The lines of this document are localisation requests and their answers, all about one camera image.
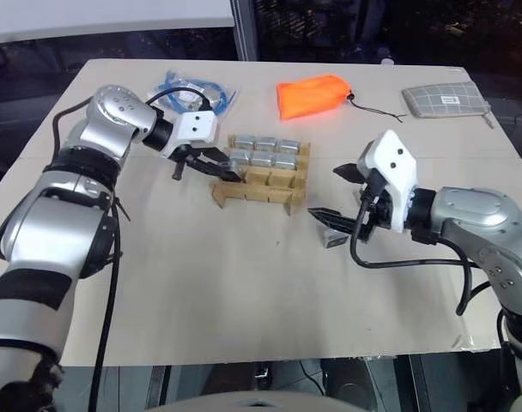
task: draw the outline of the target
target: orange drawstring bag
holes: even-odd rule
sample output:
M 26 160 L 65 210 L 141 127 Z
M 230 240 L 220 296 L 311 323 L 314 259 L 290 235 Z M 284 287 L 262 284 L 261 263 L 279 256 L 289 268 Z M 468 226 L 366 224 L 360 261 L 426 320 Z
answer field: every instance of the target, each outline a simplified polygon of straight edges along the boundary
M 278 83 L 280 119 L 297 118 L 330 110 L 350 95 L 350 86 L 341 77 L 325 75 L 294 83 Z

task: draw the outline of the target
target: white label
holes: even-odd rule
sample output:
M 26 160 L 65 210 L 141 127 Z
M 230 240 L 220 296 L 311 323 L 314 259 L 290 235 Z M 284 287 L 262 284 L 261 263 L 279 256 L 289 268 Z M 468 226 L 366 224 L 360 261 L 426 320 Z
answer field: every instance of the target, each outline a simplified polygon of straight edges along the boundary
M 185 87 L 193 88 L 200 93 L 203 93 L 203 91 L 204 91 L 203 88 L 200 88 L 199 86 L 197 86 L 196 84 L 193 84 L 193 83 L 186 83 Z M 200 96 L 198 96 L 197 94 L 195 94 L 193 92 L 179 92 L 179 98 L 188 103 L 192 103 L 193 101 L 200 99 Z
M 458 96 L 441 96 L 440 101 L 443 105 L 459 105 Z

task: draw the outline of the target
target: blue cable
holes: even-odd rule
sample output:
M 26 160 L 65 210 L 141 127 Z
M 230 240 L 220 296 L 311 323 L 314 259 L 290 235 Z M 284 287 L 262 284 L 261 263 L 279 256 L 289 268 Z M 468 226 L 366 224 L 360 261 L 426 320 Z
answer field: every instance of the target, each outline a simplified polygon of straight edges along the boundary
M 195 86 L 203 88 L 204 90 L 207 88 L 214 89 L 215 91 L 219 92 L 219 101 L 215 105 L 212 105 L 213 111 L 217 116 L 221 115 L 227 110 L 228 106 L 232 103 L 234 96 L 236 95 L 236 92 L 233 92 L 230 98 L 228 98 L 227 94 L 220 85 L 218 85 L 217 83 L 207 82 L 200 79 L 178 79 L 177 81 L 173 82 L 173 79 L 176 76 L 177 75 L 175 73 L 167 73 L 166 81 L 164 82 L 164 84 L 158 86 L 158 89 L 162 91 L 167 90 L 169 88 L 176 88 L 179 86 L 186 87 L 188 83 L 192 83 Z M 169 94 L 165 96 L 164 99 L 160 99 L 159 102 L 163 106 L 167 107 L 168 109 L 174 110 L 179 114 L 191 111 L 191 109 L 189 109 L 186 106 L 183 106 L 180 103 L 179 99 L 175 97 L 175 94 Z

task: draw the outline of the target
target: table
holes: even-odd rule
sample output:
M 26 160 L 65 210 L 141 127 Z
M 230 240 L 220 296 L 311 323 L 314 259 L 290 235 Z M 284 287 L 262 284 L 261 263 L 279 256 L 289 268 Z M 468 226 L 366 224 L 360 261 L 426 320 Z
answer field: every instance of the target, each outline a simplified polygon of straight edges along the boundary
M 173 68 L 240 86 L 221 135 L 251 132 L 312 144 L 307 207 L 353 215 L 355 187 L 331 169 L 354 161 L 382 130 L 393 128 L 418 159 L 422 187 L 492 187 L 522 208 L 522 160 L 495 122 L 482 118 L 395 119 L 343 106 L 281 122 L 275 84 L 336 73 L 359 104 L 405 112 L 402 88 L 468 80 L 460 68 L 340 64 L 276 64 L 97 60 L 88 62 L 34 134 L 0 184 L 0 222 L 49 161 L 51 118 L 106 83 L 141 97 Z M 83 112 L 62 123 L 62 136 Z M 225 139 L 219 145 L 224 146 Z M 219 209 L 211 178 L 134 147 L 117 191 L 129 211 L 124 256 L 106 365 L 179 365 L 230 361 L 485 350 L 498 346 L 497 300 L 471 302 L 458 318 L 460 268 L 364 270 L 346 247 L 322 248 L 305 209 L 286 216 L 280 204 L 229 200 Z M 452 258 L 442 246 L 378 230 L 360 254 L 368 260 Z M 0 274 L 5 267 L 0 261 Z M 483 280 L 476 274 L 475 284 Z M 80 281 L 62 363 L 91 366 L 106 304 L 109 270 Z
M 0 0 L 0 43 L 78 34 L 233 25 L 228 0 L 148 0 L 125 4 L 119 0 Z

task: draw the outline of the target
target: floor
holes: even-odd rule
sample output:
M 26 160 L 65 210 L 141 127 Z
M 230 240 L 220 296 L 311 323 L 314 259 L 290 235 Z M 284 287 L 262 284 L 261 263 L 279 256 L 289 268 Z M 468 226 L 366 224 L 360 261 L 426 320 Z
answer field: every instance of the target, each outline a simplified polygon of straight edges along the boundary
M 303 360 L 306 372 L 322 385 L 318 360 Z M 379 412 L 399 412 L 397 384 L 392 359 L 368 362 L 375 383 Z M 210 366 L 173 367 L 167 403 L 196 397 L 200 394 Z M 67 367 L 64 381 L 55 393 L 59 412 L 87 410 L 93 368 Z M 150 367 L 106 367 L 101 378 L 98 410 L 106 412 L 137 412 L 145 409 L 150 380 Z M 272 390 L 300 391 L 319 395 L 316 386 L 303 375 L 296 360 L 273 364 Z

